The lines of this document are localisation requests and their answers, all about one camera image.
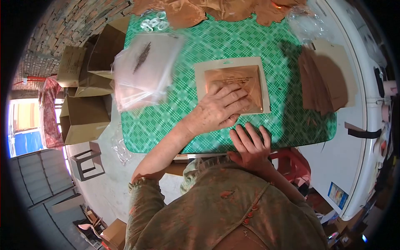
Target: sticker label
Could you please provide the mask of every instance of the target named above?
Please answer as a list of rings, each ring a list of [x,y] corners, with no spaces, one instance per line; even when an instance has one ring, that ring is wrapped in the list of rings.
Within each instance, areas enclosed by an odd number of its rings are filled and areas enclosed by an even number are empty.
[[[333,182],[330,183],[330,188],[328,192],[329,198],[333,200],[333,202],[338,205],[340,209],[343,209],[344,204],[347,201],[347,198],[349,197],[348,194],[346,194],[341,188],[336,186]]]

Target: concrete floor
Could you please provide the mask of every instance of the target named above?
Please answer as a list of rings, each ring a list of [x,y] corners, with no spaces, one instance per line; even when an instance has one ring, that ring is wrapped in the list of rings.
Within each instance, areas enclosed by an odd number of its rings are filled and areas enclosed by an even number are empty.
[[[86,205],[100,217],[104,222],[110,225],[115,219],[124,222],[128,220],[129,211],[129,193],[128,183],[132,177],[133,171],[144,158],[145,154],[134,154],[132,158],[122,165],[118,159],[117,153],[112,149],[111,138],[121,123],[121,116],[116,110],[115,105],[112,107],[111,122],[104,130],[98,140],[94,141],[99,144],[102,155],[101,162],[104,167],[105,174],[97,176],[93,179],[81,182],[74,178],[79,192],[84,196]],[[89,142],[75,145],[67,145],[66,151],[68,157],[89,150]],[[102,172],[101,166],[93,163],[91,160],[82,164],[82,169],[95,166],[96,169],[85,174],[85,176]],[[183,178],[171,174],[165,174],[160,180],[160,188],[165,196],[164,202],[169,204],[176,198],[180,197],[180,184]]]

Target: table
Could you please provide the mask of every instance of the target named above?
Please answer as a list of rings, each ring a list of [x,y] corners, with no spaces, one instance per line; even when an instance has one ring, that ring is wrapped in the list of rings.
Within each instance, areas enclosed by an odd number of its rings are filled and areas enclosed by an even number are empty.
[[[142,32],[143,19],[133,16],[126,33],[125,48]],[[121,114],[122,133],[128,150],[148,153],[198,103],[193,64],[233,57],[260,56],[271,102],[270,114],[240,116],[237,124],[249,121],[264,125],[271,133],[271,147],[301,146],[331,140],[336,133],[336,114],[321,116],[302,107],[302,90],[297,58],[301,47],[285,22],[264,27],[256,16],[239,22],[208,20],[173,31],[186,37],[186,43],[174,65],[173,84],[168,87],[164,104]],[[194,138],[182,154],[225,153],[234,150],[230,128]]]

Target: brick wall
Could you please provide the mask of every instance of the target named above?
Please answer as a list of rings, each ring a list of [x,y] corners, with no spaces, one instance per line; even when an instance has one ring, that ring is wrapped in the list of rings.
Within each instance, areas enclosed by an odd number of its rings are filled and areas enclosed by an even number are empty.
[[[24,49],[12,90],[32,92],[41,88],[43,82],[15,83],[27,76],[56,74],[65,46],[83,46],[107,22],[131,14],[132,7],[129,0],[55,0]]]

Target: hand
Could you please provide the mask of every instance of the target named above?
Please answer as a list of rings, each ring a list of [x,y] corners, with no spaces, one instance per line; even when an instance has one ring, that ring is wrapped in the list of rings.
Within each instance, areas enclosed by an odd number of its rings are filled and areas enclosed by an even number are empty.
[[[231,127],[250,106],[247,94],[239,84],[215,84],[181,122],[193,136]]]
[[[240,124],[236,126],[236,131],[231,129],[229,135],[239,153],[232,151],[227,152],[230,159],[250,171],[257,171],[266,166],[274,168],[268,160],[268,156],[271,153],[271,138],[267,130],[264,126],[260,126],[260,132],[264,138],[264,143],[262,143],[251,123],[247,122],[245,127],[253,142]]]

